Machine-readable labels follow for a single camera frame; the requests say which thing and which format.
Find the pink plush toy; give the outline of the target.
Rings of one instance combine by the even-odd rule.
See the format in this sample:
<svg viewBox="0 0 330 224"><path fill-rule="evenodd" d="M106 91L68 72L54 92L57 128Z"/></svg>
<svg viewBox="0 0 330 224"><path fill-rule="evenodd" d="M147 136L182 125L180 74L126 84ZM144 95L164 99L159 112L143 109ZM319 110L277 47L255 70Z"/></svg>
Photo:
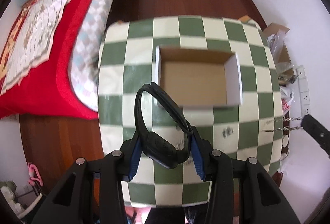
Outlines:
<svg viewBox="0 0 330 224"><path fill-rule="evenodd" d="M27 168L28 168L28 174L29 174L28 183L33 187L36 187L37 184L42 187L44 185L44 183L43 183L43 180L41 178L41 175L40 175L39 170L36 167L36 165L29 162L29 163L27 163Z"/></svg>

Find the checkered mattress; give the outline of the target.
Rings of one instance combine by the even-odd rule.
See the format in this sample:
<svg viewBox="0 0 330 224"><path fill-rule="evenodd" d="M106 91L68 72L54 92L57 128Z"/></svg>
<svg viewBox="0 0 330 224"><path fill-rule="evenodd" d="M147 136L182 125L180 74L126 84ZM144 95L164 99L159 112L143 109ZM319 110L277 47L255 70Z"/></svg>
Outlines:
<svg viewBox="0 0 330 224"><path fill-rule="evenodd" d="M98 55L113 0L91 0L68 65L74 96L83 108L98 108Z"/></svg>

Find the open cardboard box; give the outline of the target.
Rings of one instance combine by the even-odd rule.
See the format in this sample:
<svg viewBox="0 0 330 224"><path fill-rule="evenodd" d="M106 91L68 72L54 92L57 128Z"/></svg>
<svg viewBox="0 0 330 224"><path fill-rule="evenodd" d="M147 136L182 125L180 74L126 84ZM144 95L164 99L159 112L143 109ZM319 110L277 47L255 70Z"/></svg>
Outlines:
<svg viewBox="0 0 330 224"><path fill-rule="evenodd" d="M243 103L237 53L157 46L154 82L182 108L238 107Z"/></svg>

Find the green checkered tablecloth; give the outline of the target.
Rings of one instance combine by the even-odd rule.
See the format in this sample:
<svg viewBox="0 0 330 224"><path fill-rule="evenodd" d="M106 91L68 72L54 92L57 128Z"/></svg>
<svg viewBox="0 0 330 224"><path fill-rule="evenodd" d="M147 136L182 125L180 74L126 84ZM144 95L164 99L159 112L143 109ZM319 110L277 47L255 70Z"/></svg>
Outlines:
<svg viewBox="0 0 330 224"><path fill-rule="evenodd" d="M108 27L100 49L98 117L105 154L135 132L138 89L157 83L213 148L280 166L280 86L251 19L162 17Z"/></svg>

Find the black smart watch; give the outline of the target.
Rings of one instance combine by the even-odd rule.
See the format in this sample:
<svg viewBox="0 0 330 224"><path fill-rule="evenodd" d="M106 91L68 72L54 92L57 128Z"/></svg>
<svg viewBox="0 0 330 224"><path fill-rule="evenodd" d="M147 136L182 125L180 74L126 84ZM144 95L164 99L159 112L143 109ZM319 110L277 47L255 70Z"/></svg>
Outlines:
<svg viewBox="0 0 330 224"><path fill-rule="evenodd" d="M142 99L148 93L166 111L181 130L181 145L173 144L174 135L178 134L174 128L166 128L160 134L160 128L148 129L143 117ZM192 127L186 120L182 109L174 100L157 84L151 82L144 84L137 92L134 107L135 128L141 142L143 153L167 169L174 169L179 164L186 162L190 157L192 144Z"/></svg>

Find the red floral blanket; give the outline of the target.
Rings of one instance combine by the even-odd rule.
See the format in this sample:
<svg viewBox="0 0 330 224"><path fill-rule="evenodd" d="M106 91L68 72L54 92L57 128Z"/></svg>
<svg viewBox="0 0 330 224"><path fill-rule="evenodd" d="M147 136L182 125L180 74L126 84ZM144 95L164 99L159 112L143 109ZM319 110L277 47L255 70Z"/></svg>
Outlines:
<svg viewBox="0 0 330 224"><path fill-rule="evenodd" d="M79 104L68 77L78 31L91 0L61 9L23 6L1 49L1 117L14 114L94 120Z"/></svg>

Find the brown cardboard carton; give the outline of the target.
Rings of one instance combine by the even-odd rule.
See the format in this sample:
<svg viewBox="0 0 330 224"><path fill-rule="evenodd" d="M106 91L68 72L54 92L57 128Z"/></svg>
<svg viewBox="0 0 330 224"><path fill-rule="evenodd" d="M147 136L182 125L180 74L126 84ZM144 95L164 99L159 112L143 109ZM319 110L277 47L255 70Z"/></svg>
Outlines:
<svg viewBox="0 0 330 224"><path fill-rule="evenodd" d="M277 23L271 23L263 30L275 64L279 84L293 84L297 76L291 62L285 39L290 29Z"/></svg>

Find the red white plastic bag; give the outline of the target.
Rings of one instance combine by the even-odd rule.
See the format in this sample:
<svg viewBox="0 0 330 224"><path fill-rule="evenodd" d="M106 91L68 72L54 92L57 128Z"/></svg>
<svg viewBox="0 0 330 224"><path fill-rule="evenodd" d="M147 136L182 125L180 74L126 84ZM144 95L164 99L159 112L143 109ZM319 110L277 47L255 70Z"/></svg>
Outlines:
<svg viewBox="0 0 330 224"><path fill-rule="evenodd" d="M289 112L294 100L294 91L290 88L280 86L283 117Z"/></svg>

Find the white power strip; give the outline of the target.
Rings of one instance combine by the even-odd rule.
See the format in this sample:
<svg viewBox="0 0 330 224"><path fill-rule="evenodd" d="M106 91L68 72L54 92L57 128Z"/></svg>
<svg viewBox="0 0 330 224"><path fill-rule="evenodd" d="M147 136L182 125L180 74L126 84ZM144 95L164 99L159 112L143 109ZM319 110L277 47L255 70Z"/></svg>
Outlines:
<svg viewBox="0 0 330 224"><path fill-rule="evenodd" d="M310 114L310 96L309 96L308 80L303 65L300 65L296 68L296 75L298 76L301 113L302 116L305 116L307 114Z"/></svg>

